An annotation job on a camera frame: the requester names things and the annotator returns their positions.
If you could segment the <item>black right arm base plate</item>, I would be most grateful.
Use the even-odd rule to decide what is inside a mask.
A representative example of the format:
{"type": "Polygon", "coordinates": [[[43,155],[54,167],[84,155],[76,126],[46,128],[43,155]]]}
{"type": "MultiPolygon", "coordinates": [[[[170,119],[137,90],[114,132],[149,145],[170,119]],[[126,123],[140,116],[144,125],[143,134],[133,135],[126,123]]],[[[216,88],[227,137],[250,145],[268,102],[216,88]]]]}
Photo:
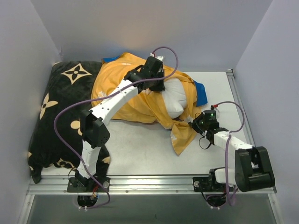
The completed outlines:
{"type": "Polygon", "coordinates": [[[222,183],[217,183],[212,178],[207,176],[197,176],[192,178],[193,191],[195,192],[226,192],[226,186],[222,183]]]}

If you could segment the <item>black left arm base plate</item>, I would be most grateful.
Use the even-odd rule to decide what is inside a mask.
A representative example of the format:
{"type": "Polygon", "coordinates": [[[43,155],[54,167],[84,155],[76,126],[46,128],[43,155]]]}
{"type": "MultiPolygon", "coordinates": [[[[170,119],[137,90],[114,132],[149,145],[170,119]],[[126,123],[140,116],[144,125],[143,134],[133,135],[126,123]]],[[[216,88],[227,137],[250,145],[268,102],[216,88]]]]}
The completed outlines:
{"type": "MultiPolygon", "coordinates": [[[[95,177],[100,182],[104,189],[109,190],[110,178],[108,177],[95,177]]],[[[100,187],[93,179],[88,179],[87,185],[81,184],[75,177],[69,179],[67,192],[71,193],[93,193],[93,192],[104,192],[104,189],[100,187]]]]}

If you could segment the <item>blue and orange pillowcase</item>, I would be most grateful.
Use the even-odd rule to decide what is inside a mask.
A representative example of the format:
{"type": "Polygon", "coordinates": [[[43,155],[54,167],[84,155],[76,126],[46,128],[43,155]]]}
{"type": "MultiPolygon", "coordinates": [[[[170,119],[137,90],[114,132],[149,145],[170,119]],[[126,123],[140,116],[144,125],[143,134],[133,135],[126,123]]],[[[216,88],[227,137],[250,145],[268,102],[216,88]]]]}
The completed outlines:
{"type": "MultiPolygon", "coordinates": [[[[145,59],[131,53],[123,53],[111,62],[103,62],[95,79],[91,97],[101,98],[109,95],[119,85],[128,71],[145,64],[145,59]]],[[[201,106],[207,104],[206,90],[203,84],[194,81],[181,71],[175,71],[166,81],[178,79],[186,95],[186,105],[178,120],[170,117],[160,92],[142,91],[129,100],[114,116],[121,119],[141,123],[160,123],[165,129],[171,130],[171,143],[177,155],[180,155],[191,141],[196,132],[188,122],[201,112],[201,106]]]]}

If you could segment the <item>white pillow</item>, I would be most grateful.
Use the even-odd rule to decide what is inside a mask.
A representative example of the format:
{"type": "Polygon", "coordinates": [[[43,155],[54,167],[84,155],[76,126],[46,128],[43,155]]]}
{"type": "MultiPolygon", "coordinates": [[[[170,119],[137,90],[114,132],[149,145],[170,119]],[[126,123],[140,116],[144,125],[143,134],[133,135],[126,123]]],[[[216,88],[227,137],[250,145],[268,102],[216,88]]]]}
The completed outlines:
{"type": "Polygon", "coordinates": [[[186,108],[187,98],[182,82],[177,78],[172,78],[164,82],[165,91],[162,97],[168,115],[175,119],[179,117],[186,108]]]}

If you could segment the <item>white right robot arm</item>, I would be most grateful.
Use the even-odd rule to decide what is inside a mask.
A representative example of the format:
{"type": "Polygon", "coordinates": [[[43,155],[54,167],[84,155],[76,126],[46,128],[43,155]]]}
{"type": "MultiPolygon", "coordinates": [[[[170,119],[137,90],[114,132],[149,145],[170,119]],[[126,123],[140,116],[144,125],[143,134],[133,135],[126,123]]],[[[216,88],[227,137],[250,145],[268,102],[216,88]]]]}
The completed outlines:
{"type": "Polygon", "coordinates": [[[220,127],[215,110],[205,110],[189,126],[213,145],[225,150],[225,167],[209,171],[207,185],[218,191],[223,185],[236,187],[241,192],[266,189],[275,186],[275,177],[268,151],[232,136],[230,131],[220,127]],[[234,157],[232,168],[228,167],[228,155],[234,157]]]}

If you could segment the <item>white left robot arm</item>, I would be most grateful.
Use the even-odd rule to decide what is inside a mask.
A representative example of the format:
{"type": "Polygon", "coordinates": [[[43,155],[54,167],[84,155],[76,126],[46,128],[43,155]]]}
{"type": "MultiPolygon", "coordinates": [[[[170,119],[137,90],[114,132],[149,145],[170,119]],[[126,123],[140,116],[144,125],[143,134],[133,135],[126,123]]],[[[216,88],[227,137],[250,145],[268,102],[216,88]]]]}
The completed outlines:
{"type": "Polygon", "coordinates": [[[107,125],[111,118],[133,97],[145,89],[164,90],[163,57],[149,56],[144,65],[130,70],[109,98],[97,106],[82,112],[80,128],[82,132],[82,159],[75,173],[78,187],[89,192],[94,188],[96,165],[100,150],[110,138],[107,125]]]}

